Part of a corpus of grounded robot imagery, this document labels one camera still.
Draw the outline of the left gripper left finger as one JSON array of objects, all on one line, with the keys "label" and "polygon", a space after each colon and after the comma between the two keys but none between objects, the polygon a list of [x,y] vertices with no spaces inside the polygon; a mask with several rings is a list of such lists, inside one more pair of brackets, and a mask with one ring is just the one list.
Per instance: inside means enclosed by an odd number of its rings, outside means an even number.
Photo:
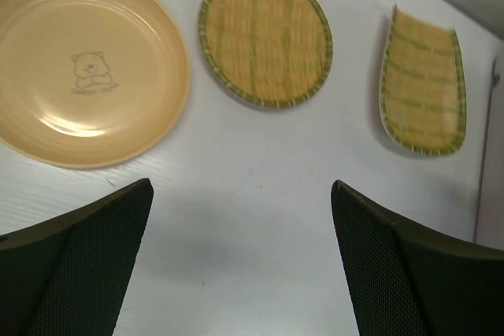
[{"label": "left gripper left finger", "polygon": [[154,189],[140,179],[1,236],[3,335],[111,335]]}]

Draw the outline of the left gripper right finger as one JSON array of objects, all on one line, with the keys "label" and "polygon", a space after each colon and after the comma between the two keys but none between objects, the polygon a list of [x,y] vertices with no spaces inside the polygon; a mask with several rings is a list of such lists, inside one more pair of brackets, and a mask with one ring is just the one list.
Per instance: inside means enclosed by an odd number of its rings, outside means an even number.
[{"label": "left gripper right finger", "polygon": [[503,252],[448,236],[341,180],[332,217],[361,335],[501,335]]}]

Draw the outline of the yellow bear plate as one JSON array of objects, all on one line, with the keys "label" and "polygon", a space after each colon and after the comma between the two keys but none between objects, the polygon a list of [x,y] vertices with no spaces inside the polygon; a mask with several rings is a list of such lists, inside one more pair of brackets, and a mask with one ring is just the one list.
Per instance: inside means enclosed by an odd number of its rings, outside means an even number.
[{"label": "yellow bear plate", "polygon": [[1,0],[1,140],[47,164],[98,168],[161,141],[191,60],[157,0]]}]

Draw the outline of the round bamboo green-rim tray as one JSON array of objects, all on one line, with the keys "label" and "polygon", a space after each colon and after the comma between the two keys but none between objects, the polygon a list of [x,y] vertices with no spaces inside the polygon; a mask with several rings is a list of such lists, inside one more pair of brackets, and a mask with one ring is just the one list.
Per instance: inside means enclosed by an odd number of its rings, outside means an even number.
[{"label": "round bamboo green-rim tray", "polygon": [[310,100],[332,66],[332,32],[317,0],[202,0],[198,38],[220,84],[269,109]]}]

